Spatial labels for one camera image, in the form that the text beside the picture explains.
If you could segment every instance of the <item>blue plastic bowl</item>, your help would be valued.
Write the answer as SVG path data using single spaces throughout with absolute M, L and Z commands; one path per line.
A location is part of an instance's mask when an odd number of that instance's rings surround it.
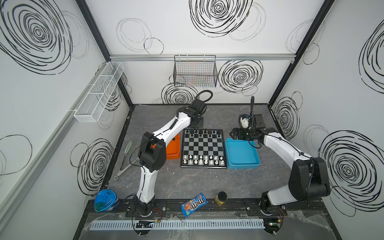
M 257 168 L 260 165 L 260 158 L 256 148 L 252 147 L 248 141 L 225 140 L 225 149 L 227 151 L 228 168 L 230 169 L 250 169 Z
M 96 195 L 93 207 L 96 212 L 112 211 L 119 204 L 120 201 L 112 190 L 103 189 Z

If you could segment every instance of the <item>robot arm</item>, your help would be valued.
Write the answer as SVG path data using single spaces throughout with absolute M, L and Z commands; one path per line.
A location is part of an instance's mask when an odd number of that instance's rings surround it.
M 210 93 L 210 98 L 205 101 L 197 99 L 204 92 Z M 162 128 L 153 133 L 144 133 L 138 154 L 141 165 L 140 185 L 134 196 L 136 206 L 143 215 L 150 214 L 152 210 L 156 177 L 166 161 L 167 145 L 182 129 L 199 124 L 200 117 L 206 111 L 205 102 L 212 96 L 213 93 L 209 90 L 201 91 L 191 105 L 178 109 L 176 116 Z

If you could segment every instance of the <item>white wire basket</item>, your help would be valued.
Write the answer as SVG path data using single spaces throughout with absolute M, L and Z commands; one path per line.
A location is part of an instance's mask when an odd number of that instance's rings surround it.
M 79 122 L 97 122 L 124 71 L 122 62 L 108 62 L 74 117 Z

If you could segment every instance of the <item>gray table surface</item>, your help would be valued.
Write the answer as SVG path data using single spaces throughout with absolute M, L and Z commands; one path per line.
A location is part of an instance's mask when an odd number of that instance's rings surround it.
M 131 166 L 118 180 L 113 179 L 119 171 L 129 141 L 132 140 L 132 146 L 125 157 L 122 169 L 129 164 L 129 156 L 140 145 L 142 135 L 164 126 L 175 116 L 179 108 L 180 106 L 164 105 L 136 106 L 108 185 L 118 198 L 135 194 L 139 188 L 141 172 L 139 167 Z M 229 132 L 238 127 L 238 116 L 249 112 L 249 105 L 209 105 L 204 114 L 204 128 L 223 129 L 226 139 L 230 137 Z M 276 128 L 266 105 L 255 105 L 254 113 L 263 115 L 267 127 Z M 138 150 L 133 153 L 132 161 L 137 158 L 137 152 Z M 261 164 L 256 169 L 180 168 L 180 159 L 167 160 L 157 175 L 155 198 L 190 199 L 200 192 L 206 198 L 214 198 L 220 191 L 226 192 L 228 198 L 259 198 L 262 192 L 286 185 L 291 172 L 288 165 L 266 146 L 257 152 Z

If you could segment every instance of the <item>cable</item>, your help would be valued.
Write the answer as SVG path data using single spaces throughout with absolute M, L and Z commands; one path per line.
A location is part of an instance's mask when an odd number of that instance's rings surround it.
M 308 188 L 307 188 L 307 207 L 310 206 L 310 202 L 309 202 L 308 198 L 309 198 L 309 192 L 310 192 L 310 185 L 311 185 L 311 181 L 312 181 L 312 176 L 313 176 L 313 172 L 314 172 L 313 157 L 311 157 L 311 160 L 312 160 L 312 173 L 311 173 L 310 182 L 308 183 Z
M 203 91 L 199 92 L 199 93 L 196 95 L 195 99 L 197 99 L 197 98 L 200 96 L 200 94 L 202 94 L 202 93 L 210 93 L 210 94 L 211 94 L 211 96 L 210 96 L 207 100 L 205 100 L 205 101 L 203 101 L 203 102 L 208 102 L 208 101 L 211 100 L 211 98 L 214 96 L 214 93 L 213 93 L 212 91 L 210 91 L 210 90 L 203 90 Z
M 260 147 L 255 147 L 254 145 L 251 144 L 251 141 L 248 141 L 248 143 L 249 143 L 249 145 L 251 145 L 252 147 L 257 148 L 257 149 L 262 147 L 262 145 L 260 144 L 259 140 L 257 140 L 257 144 L 259 144 Z

